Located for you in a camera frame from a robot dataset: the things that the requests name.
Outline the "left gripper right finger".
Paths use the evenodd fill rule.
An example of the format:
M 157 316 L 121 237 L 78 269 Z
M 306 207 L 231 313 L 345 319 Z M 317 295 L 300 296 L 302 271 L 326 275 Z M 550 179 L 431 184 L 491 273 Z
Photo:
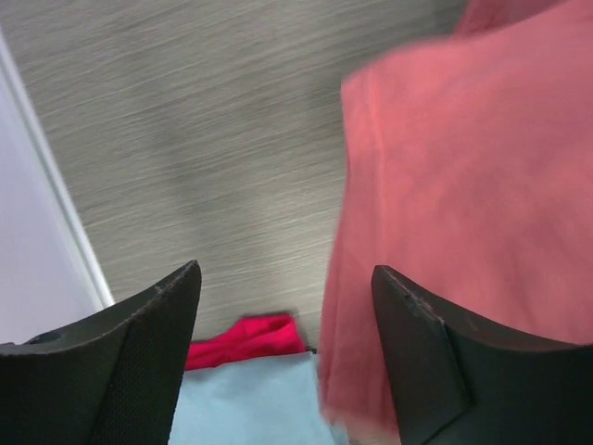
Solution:
M 372 301 L 405 444 L 588 444 L 592 348 L 493 322 L 381 265 Z

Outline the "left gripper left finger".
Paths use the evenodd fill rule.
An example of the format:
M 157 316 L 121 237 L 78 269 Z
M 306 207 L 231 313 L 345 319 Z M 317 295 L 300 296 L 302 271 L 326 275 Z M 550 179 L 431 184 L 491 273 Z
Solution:
M 189 261 L 78 322 L 3 344 L 2 443 L 167 443 L 201 284 Z

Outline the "salmon pink t shirt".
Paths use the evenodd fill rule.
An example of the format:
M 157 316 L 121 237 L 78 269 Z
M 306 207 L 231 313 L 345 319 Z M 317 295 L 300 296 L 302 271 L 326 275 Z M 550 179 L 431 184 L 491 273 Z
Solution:
M 372 301 L 384 265 L 530 335 L 592 348 L 592 5 L 473 1 L 450 36 L 341 90 L 344 199 L 322 410 L 401 441 Z

